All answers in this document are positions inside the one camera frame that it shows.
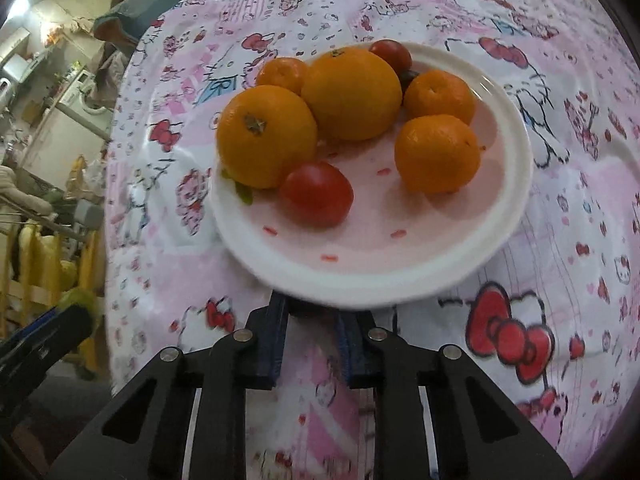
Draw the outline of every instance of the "hello kitty tablecloth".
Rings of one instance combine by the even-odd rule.
[[[114,116],[114,387],[268,302],[206,200],[229,99],[269,59],[385,37],[446,49],[504,85],[536,171],[519,228],[484,267],[378,322],[414,345],[464,348],[577,473],[640,376],[640,74],[596,0],[184,0],[160,16]],[[248,478],[370,477],[371,393],[348,390],[337,363],[329,327],[291,320],[279,386],[248,396]]]

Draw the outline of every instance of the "tablecloth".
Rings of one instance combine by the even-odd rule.
[[[484,267],[377,322],[414,345],[460,345],[576,473],[640,374],[640,75],[596,0],[184,0],[158,17],[110,146],[114,388],[161,348],[206,348],[268,302],[206,200],[229,99],[267,60],[379,38],[448,50],[503,85],[536,169],[519,227]],[[371,393],[345,387],[337,357],[329,327],[291,321],[278,387],[248,396],[248,478],[370,477]]]

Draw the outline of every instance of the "light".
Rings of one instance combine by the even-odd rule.
[[[24,15],[30,7],[29,0],[14,0],[9,9],[9,14],[6,17],[7,20]]]

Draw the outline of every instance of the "metal screw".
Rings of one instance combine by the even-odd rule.
[[[384,341],[386,339],[386,330],[379,327],[372,328],[369,330],[369,339],[373,339],[373,341]]]
[[[251,332],[248,328],[241,328],[240,330],[236,330],[234,332],[234,339],[239,343],[246,343],[254,336],[254,333]]]
[[[462,357],[462,350],[455,345],[447,345],[442,349],[442,355],[447,359],[451,359],[455,361],[456,359],[460,359]]]
[[[180,355],[180,351],[175,346],[168,346],[160,351],[160,358],[165,363],[175,361]]]

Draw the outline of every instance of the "large orange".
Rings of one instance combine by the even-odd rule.
[[[408,189],[427,194],[459,190],[480,167],[476,134],[450,115],[408,121],[396,139],[394,155]]]
[[[403,104],[411,117],[447,114],[465,124],[471,124],[476,112],[476,100],[469,86],[444,70],[429,70],[411,81]]]
[[[257,85],[282,86],[300,95],[308,65],[295,57],[277,57],[267,61],[255,79]]]
[[[236,182],[278,187],[313,160],[318,126],[305,102],[279,86],[256,86],[233,97],[218,121],[220,161]]]
[[[300,95],[318,122],[320,136],[343,140],[383,133],[402,104],[400,81],[391,66],[356,47],[318,57],[306,73]]]

